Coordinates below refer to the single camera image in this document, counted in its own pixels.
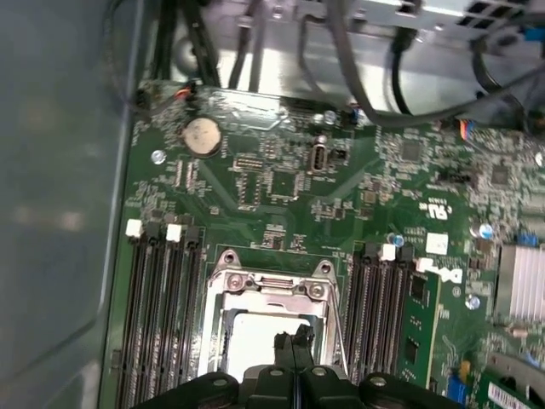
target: blue connector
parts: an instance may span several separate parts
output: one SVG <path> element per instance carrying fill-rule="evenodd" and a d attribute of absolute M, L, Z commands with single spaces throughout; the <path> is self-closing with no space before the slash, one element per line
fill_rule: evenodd
<path fill-rule="evenodd" d="M 446 388 L 446 397 L 461 405 L 466 405 L 468 397 L 468 387 L 460 380 L 457 375 L 451 375 Z"/>
<path fill-rule="evenodd" d="M 519 233 L 517 243 L 526 247 L 537 247 L 538 239 L 534 233 Z"/>

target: side panel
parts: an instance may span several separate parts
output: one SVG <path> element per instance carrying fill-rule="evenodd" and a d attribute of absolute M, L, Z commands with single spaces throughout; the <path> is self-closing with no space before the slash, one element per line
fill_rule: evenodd
<path fill-rule="evenodd" d="M 143 15 L 128 3 L 125 51 Z M 101 62 L 105 9 L 0 5 L 2 408 L 96 406 L 127 139 Z"/>

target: cpu socket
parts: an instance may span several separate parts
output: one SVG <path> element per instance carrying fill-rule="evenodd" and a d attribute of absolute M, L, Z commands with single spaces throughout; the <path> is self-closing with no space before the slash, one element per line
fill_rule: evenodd
<path fill-rule="evenodd" d="M 274 336 L 313 328 L 316 365 L 333 365 L 340 336 L 336 274 L 321 260 L 307 277 L 244 268 L 233 250 L 224 251 L 208 282 L 198 375 L 244 372 L 274 363 Z"/>

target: motherboard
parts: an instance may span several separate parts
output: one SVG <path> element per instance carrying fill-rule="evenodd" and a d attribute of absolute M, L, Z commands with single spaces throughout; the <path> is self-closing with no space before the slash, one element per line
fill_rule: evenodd
<path fill-rule="evenodd" d="M 141 85 L 150 105 L 179 89 Z M 543 407 L 505 375 L 545 365 L 543 241 L 542 152 L 518 131 L 197 87 L 134 126 L 100 407 L 242 380 L 300 325 L 354 383 Z"/>

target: heatsink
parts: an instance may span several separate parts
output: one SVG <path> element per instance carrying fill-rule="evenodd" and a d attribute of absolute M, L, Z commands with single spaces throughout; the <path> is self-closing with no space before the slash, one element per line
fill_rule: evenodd
<path fill-rule="evenodd" d="M 502 248 L 496 291 L 496 314 L 510 319 L 545 320 L 545 251 Z"/>

